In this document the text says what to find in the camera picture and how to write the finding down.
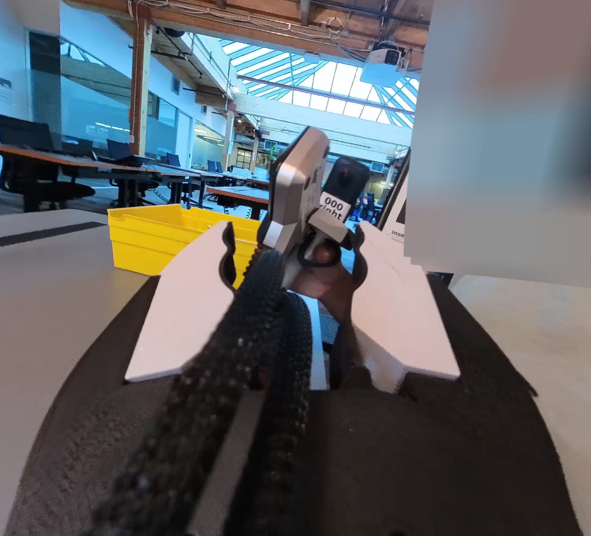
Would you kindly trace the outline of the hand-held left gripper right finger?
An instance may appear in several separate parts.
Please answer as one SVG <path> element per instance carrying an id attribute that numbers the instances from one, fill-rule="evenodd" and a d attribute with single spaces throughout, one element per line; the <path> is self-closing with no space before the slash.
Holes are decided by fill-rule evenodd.
<path id="1" fill-rule="evenodd" d="M 351 323 L 359 365 L 379 391 L 397 392 L 410 374 L 455 381 L 459 364 L 425 272 L 404 245 L 362 222 L 353 238 Z"/>

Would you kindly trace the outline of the person's right hand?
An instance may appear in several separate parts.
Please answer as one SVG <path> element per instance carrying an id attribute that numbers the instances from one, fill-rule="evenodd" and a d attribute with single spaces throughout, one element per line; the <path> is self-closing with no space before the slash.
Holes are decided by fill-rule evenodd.
<path id="1" fill-rule="evenodd" d="M 302 266 L 289 290 L 318 300 L 336 322 L 351 330 L 351 305 L 356 284 L 340 261 L 325 266 L 335 257 L 335 249 L 328 243 L 317 246 L 313 258 L 322 266 Z"/>

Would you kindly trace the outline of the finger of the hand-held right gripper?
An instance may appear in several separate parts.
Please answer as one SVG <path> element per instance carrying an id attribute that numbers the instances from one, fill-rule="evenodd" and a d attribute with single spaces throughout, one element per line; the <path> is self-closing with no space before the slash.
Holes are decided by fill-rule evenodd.
<path id="1" fill-rule="evenodd" d="M 315 210 L 309 215 L 307 223 L 336 242 L 343 242 L 349 233 L 347 226 L 329 210 Z"/>

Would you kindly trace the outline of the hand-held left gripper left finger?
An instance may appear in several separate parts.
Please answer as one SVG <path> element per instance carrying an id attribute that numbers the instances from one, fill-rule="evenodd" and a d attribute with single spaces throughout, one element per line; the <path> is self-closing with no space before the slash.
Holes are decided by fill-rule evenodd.
<path id="1" fill-rule="evenodd" d="M 179 374 L 200 353 L 233 301 L 234 253 L 233 224 L 220 221 L 163 269 L 126 382 Z"/>

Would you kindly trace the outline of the framed white paper sign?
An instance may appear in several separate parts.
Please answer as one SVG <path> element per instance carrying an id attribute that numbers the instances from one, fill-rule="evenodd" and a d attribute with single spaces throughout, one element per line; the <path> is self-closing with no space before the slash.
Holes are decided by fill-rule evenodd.
<path id="1" fill-rule="evenodd" d="M 407 207 L 408 173 L 411 150 L 398 160 L 398 170 L 394 182 L 376 222 L 376 227 L 387 237 L 399 243 L 405 238 L 405 211 Z"/>

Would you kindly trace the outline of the black office chair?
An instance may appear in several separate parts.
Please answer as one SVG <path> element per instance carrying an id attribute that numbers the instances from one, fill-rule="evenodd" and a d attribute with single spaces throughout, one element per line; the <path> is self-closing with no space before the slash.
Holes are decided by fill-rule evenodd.
<path id="1" fill-rule="evenodd" d="M 21 150 L 54 151 L 47 124 L 1 115 L 1 145 Z M 60 181 L 60 166 L 32 158 L 1 155 L 1 190 L 19 194 L 25 213 L 38 212 L 46 202 L 49 208 L 63 209 L 70 200 L 95 195 L 94 188 L 72 181 Z"/>

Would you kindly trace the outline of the white ceiling projector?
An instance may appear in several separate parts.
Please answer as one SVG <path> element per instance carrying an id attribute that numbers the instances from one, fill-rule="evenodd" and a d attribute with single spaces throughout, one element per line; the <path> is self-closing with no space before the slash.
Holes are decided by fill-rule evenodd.
<path id="1" fill-rule="evenodd" d="M 369 52 L 359 81 L 373 86 L 392 87 L 410 66 L 410 49 L 393 42 L 377 43 Z"/>

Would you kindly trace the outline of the long wooden office desk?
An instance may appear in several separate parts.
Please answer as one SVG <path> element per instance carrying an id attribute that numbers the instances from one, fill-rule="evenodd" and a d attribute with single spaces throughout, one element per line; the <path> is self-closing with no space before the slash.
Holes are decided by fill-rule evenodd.
<path id="1" fill-rule="evenodd" d="M 38 212 L 44 204 L 63 209 L 72 201 L 94 196 L 94 188 L 83 179 L 116 184 L 118 207 L 142 205 L 143 193 L 157 187 L 163 176 L 153 165 L 125 166 L 8 145 L 1 146 L 1 159 L 1 191 L 19 195 L 26 213 Z"/>
<path id="2" fill-rule="evenodd" d="M 216 198 L 216 203 L 224 209 L 226 214 L 229 209 L 243 206 L 250 210 L 247 216 L 248 219 L 259 221 L 261 211 L 266 212 L 268 210 L 270 198 L 268 190 L 248 186 L 208 186 L 206 187 L 206 193 Z"/>

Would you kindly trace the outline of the yellow plastic bin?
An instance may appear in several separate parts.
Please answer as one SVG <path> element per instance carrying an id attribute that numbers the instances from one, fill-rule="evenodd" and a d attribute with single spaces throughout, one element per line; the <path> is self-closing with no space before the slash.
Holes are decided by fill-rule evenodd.
<path id="1" fill-rule="evenodd" d="M 114 266 L 158 275 L 185 247 L 220 221 L 233 223 L 237 289 L 256 248 L 260 222 L 181 204 L 115 208 L 107 211 Z"/>

